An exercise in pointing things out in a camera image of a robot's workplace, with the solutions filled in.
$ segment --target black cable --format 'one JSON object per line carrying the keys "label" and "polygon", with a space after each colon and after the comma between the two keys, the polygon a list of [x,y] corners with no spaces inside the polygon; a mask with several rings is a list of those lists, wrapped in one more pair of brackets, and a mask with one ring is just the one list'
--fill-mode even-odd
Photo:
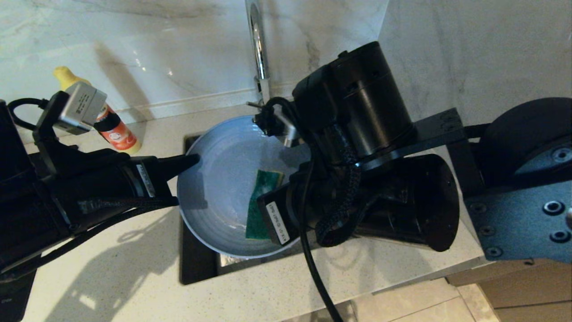
{"label": "black cable", "polygon": [[308,236],[306,234],[306,196],[308,195],[308,188],[310,186],[310,181],[312,178],[312,172],[314,169],[314,161],[310,160],[310,165],[308,169],[308,176],[306,177],[306,181],[304,182],[304,190],[302,192],[302,197],[300,201],[300,207],[298,209],[298,214],[300,218],[299,222],[299,232],[300,232],[300,242],[302,244],[302,249],[304,250],[304,257],[306,258],[306,263],[308,264],[308,269],[310,271],[310,275],[314,280],[314,284],[316,284],[316,288],[318,289],[318,293],[320,293],[320,297],[325,304],[325,307],[328,309],[329,315],[332,317],[334,322],[343,322],[340,313],[337,311],[335,305],[332,302],[328,294],[328,290],[326,290],[324,283],[321,280],[320,273],[316,267],[316,263],[312,257],[312,252],[310,250],[310,244],[308,243]]}
{"label": "black cable", "polygon": [[[293,110],[292,102],[288,101],[283,97],[273,97],[266,103],[266,105],[270,106],[274,106],[275,104],[282,106],[282,108],[286,108],[287,116],[290,117],[292,124],[298,130],[298,133],[300,134],[302,139],[304,139],[304,141],[308,144],[308,146],[310,146],[312,156],[314,156],[315,153],[317,153],[315,142],[313,141],[310,135],[305,135],[304,129],[301,126],[300,121],[298,120],[297,115],[295,114],[295,111]],[[320,293],[320,297],[324,302],[325,307],[328,309],[329,315],[332,317],[332,320],[334,322],[343,322],[340,313],[337,311],[335,305],[332,302],[332,299],[328,294],[328,290],[325,288],[324,283],[321,280],[320,273],[318,272],[316,263],[314,262],[314,258],[312,257],[310,244],[308,243],[308,236],[306,234],[306,226],[307,226],[306,213],[305,213],[306,197],[308,195],[308,189],[310,186],[310,181],[312,179],[314,163],[315,160],[314,157],[312,157],[308,167],[308,174],[304,182],[304,190],[301,196],[300,205],[298,209],[298,216],[299,216],[298,231],[300,233],[300,243],[302,244],[302,249],[304,250],[304,257],[306,259],[306,264],[308,265],[308,270],[310,271],[310,275],[314,280],[314,284],[318,289],[318,293]]]}
{"label": "black cable", "polygon": [[21,277],[24,277],[25,275],[28,275],[28,274],[34,272],[38,268],[48,264],[49,262],[52,262],[53,260],[55,260],[55,259],[59,258],[60,256],[66,254],[67,252],[75,249],[77,246],[80,246],[84,242],[90,240],[95,235],[99,234],[100,232],[104,231],[105,229],[107,229],[107,228],[109,228],[109,227],[111,227],[117,223],[125,221],[129,218],[133,218],[137,215],[147,213],[149,211],[153,211],[153,210],[157,210],[157,209],[161,209],[161,208],[165,208],[165,207],[170,207],[170,206],[176,206],[177,204],[178,204],[178,202],[173,203],[171,200],[171,203],[165,202],[161,206],[131,209],[131,210],[128,210],[122,214],[116,215],[115,217],[111,217],[109,220],[95,226],[94,228],[91,228],[90,230],[77,235],[71,241],[60,246],[58,249],[53,250],[51,253],[49,253],[45,256],[42,256],[39,260],[34,261],[34,263],[28,264],[28,265],[22,264],[20,266],[17,266],[14,269],[10,269],[5,273],[0,274],[0,284],[15,281]]}
{"label": "black cable", "polygon": [[18,116],[16,116],[16,113],[14,113],[14,110],[16,109],[16,107],[18,107],[20,105],[26,105],[26,104],[37,105],[39,108],[44,109],[46,107],[47,103],[48,103],[48,100],[26,98],[26,99],[18,99],[18,100],[11,101],[10,103],[8,103],[8,105],[6,107],[8,108],[8,112],[10,112],[10,115],[12,116],[12,119],[14,120],[14,123],[16,125],[20,125],[23,128],[27,128],[30,131],[33,131],[33,130],[35,130],[36,126],[34,124],[28,123],[28,122],[20,119]]}
{"label": "black cable", "polygon": [[[337,149],[341,154],[343,165],[340,169],[343,171],[343,176],[339,184],[339,192],[332,200],[330,209],[316,224],[316,239],[322,247],[333,247],[345,242],[353,234],[353,230],[348,227],[359,224],[350,209],[359,191],[362,168],[343,130],[337,124],[332,125],[331,128]],[[342,227],[334,229],[339,222],[343,223]]]}

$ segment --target screw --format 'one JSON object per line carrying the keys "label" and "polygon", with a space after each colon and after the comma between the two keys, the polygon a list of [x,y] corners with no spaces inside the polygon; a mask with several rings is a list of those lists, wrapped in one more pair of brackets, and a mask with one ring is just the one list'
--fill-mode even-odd
{"label": "screw", "polygon": [[479,229],[479,234],[482,236],[492,236],[496,233],[496,230],[492,226],[482,226]]}
{"label": "screw", "polygon": [[499,257],[502,255],[502,249],[498,247],[489,247],[485,250],[490,257]]}
{"label": "screw", "polygon": [[482,214],[487,211],[487,205],[482,202],[475,202],[469,206],[469,209],[476,212],[477,214]]}
{"label": "screw", "polygon": [[552,159],[558,163],[572,160],[572,150],[569,148],[560,148],[552,152]]}
{"label": "screw", "polygon": [[564,243],[570,240],[570,233],[568,231],[555,231],[550,234],[550,240],[557,243]]}
{"label": "screw", "polygon": [[550,216],[560,215],[564,212],[564,204],[556,200],[548,201],[544,204],[542,210]]}

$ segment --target orange label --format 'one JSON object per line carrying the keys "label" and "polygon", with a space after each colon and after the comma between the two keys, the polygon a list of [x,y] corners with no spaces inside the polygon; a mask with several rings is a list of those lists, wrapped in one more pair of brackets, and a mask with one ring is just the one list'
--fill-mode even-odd
{"label": "orange label", "polygon": [[120,122],[113,130],[107,132],[100,132],[101,135],[118,150],[127,150],[135,145],[137,137],[125,126],[125,123]]}

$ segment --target dish soap bottle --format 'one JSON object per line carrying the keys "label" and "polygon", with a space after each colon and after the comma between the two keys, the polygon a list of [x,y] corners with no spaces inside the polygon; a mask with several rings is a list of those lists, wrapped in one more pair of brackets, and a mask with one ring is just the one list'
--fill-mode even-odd
{"label": "dish soap bottle", "polygon": [[[54,76],[58,79],[62,91],[65,91],[68,87],[79,81],[91,85],[88,80],[77,77],[66,66],[56,67],[54,69]],[[107,103],[97,115],[96,123],[93,124],[93,127],[116,150],[133,155],[141,148],[141,141],[127,128],[125,123],[121,121],[119,116]]]}

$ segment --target chrome faucet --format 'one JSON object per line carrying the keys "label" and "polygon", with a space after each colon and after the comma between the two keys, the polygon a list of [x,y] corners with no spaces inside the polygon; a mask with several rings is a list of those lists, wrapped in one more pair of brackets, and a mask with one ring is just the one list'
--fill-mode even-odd
{"label": "chrome faucet", "polygon": [[[248,26],[251,33],[252,49],[256,61],[256,76],[254,77],[258,90],[258,102],[247,102],[247,105],[262,108],[270,99],[270,75],[268,73],[268,60],[266,58],[266,49],[264,42],[264,28],[262,26],[262,16],[260,14],[260,5],[258,0],[246,0]],[[303,140],[300,138],[296,127],[292,121],[282,113],[281,108],[275,108],[274,116],[278,122],[284,124],[284,132],[276,137],[286,147],[294,147]]]}
{"label": "chrome faucet", "polygon": [[264,105],[270,99],[270,76],[264,43],[264,28],[260,15],[258,0],[246,0],[248,26],[250,29],[252,47],[256,60],[256,76],[259,102],[249,105]]}

